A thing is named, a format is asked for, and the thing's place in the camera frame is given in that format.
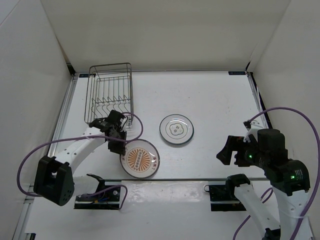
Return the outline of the white plate orange sunburst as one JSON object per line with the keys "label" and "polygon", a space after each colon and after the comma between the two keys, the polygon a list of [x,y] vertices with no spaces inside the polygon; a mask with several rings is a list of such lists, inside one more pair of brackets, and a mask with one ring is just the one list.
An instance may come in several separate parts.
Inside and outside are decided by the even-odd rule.
{"label": "white plate orange sunburst", "polygon": [[125,154],[120,155],[123,170],[133,178],[147,179],[155,175],[160,166],[160,154],[147,140],[137,139],[125,145]]}

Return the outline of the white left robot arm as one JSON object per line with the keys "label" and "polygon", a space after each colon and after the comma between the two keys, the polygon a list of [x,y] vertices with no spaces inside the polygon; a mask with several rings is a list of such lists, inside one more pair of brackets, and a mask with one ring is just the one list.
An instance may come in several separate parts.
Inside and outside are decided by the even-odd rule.
{"label": "white left robot arm", "polygon": [[100,200],[105,194],[105,180],[88,173],[74,177],[80,164],[98,147],[107,144],[110,152],[125,153],[128,117],[112,110],[107,117],[96,118],[80,138],[53,157],[42,157],[37,166],[34,192],[39,196],[64,206],[73,196],[84,195]]}

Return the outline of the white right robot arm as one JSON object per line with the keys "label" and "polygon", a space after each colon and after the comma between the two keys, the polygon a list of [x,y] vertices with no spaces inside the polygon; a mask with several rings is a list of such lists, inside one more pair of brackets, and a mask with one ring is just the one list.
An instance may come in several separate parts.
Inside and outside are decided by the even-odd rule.
{"label": "white right robot arm", "polygon": [[309,220],[302,215],[309,200],[310,179],[300,160],[288,158],[285,136],[277,129],[249,131],[246,137],[228,136],[216,155],[224,165],[231,163],[233,152],[239,167],[256,166],[263,170],[276,197],[279,218],[275,219],[256,195],[243,173],[227,178],[224,193],[238,199],[251,216],[263,240],[310,240]]}

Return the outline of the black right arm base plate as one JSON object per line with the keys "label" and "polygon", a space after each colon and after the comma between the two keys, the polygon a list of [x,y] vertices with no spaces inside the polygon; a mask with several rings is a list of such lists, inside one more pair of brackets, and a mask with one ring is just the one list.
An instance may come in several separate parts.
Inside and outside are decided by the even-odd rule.
{"label": "black right arm base plate", "polygon": [[245,212],[246,208],[235,197],[231,197],[225,185],[205,185],[204,191],[209,194],[212,212]]}

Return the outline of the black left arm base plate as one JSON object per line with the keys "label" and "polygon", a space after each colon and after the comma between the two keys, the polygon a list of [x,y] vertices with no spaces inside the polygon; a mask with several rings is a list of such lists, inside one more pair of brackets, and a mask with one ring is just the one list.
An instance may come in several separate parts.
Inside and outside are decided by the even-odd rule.
{"label": "black left arm base plate", "polygon": [[74,201],[75,210],[119,210],[121,203],[121,186],[103,184],[97,187],[96,192],[110,188],[97,195],[84,193],[77,195]]}

